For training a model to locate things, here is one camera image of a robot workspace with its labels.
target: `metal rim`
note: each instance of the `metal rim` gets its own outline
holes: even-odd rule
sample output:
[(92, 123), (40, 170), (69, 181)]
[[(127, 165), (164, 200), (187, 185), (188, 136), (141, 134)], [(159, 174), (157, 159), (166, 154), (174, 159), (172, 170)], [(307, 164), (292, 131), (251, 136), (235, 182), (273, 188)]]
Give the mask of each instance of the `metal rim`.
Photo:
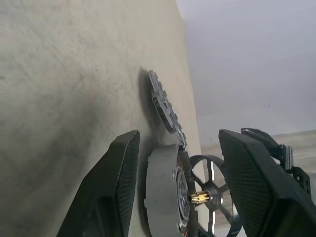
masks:
[[(200, 178), (194, 175), (193, 169), (202, 160), (206, 160), (207, 162), (207, 170), (208, 170), (208, 181), (202, 182)], [(193, 156), (190, 157), (190, 162), (192, 165), (191, 176), (194, 178), (194, 181), (201, 186), (203, 191), (208, 191), (210, 193), (210, 201), (205, 204), (207, 209), (209, 210), (209, 220), (208, 220), (208, 230), (205, 230), (200, 224), (198, 224), (199, 236), (206, 237), (215, 237), (214, 234), (214, 226), (215, 226), (215, 210), (220, 210), (225, 216), (226, 220), (230, 223), (231, 227), (227, 234), (227, 237), (236, 237), (241, 230), (242, 224), (239, 219), (239, 215), (237, 213), (236, 207), (234, 205), (232, 199), (232, 212), (230, 212), (226, 207), (222, 205), (222, 197), (223, 193), (228, 192), (229, 188), (227, 183), (225, 183), (221, 187), (217, 187), (214, 184), (214, 170), (213, 164), (215, 164), (219, 170), (226, 176), (226, 170), (224, 168), (224, 161), (216, 156)]]
[(180, 167), (177, 169), (176, 180), (180, 217), (184, 223), (187, 223), (190, 213), (189, 189), (184, 171)]

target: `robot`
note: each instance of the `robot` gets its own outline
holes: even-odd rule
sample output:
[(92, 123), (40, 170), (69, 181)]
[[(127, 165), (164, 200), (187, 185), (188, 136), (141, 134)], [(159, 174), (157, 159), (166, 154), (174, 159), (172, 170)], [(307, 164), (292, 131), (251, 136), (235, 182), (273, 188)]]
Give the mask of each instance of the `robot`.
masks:
[[(315, 236), (311, 180), (294, 166), (290, 146), (279, 145), (258, 129), (220, 130), (224, 160), (213, 155), (189, 157), (186, 136), (162, 84), (153, 71), (149, 79), (153, 104), (166, 129), (178, 139), (177, 144), (154, 149), (148, 158), (144, 207), (152, 237), (216, 237), (215, 211), (230, 224), (227, 237), (236, 237), (242, 227), (248, 237)], [(139, 139), (139, 132), (131, 131), (110, 145), (83, 179), (58, 237), (128, 237)], [(208, 170), (206, 182), (194, 173), (202, 160)], [(221, 186), (214, 183), (214, 165), (224, 176)], [(201, 191), (196, 191), (195, 183)], [(231, 208), (223, 205), (226, 193)], [(198, 220), (200, 205), (209, 210), (207, 229)]]

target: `floor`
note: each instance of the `floor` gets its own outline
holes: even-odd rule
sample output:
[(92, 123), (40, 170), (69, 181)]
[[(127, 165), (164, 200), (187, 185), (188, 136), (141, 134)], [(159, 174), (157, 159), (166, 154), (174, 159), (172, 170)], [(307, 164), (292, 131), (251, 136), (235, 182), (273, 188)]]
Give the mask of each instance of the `floor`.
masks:
[(200, 154), (183, 37), (173, 0), (26, 4), (5, 0), (0, 38), (0, 236), (54, 237), (78, 186), (110, 143), (141, 133), (129, 236), (148, 236), (142, 177), (155, 146), (175, 142), (150, 99), (159, 76)]

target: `gray wall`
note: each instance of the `gray wall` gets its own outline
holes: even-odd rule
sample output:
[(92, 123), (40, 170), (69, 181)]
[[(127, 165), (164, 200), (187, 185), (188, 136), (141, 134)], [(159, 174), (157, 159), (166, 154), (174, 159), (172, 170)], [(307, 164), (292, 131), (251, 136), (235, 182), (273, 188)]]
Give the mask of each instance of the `gray wall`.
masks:
[(316, 129), (316, 0), (178, 0), (202, 145)]

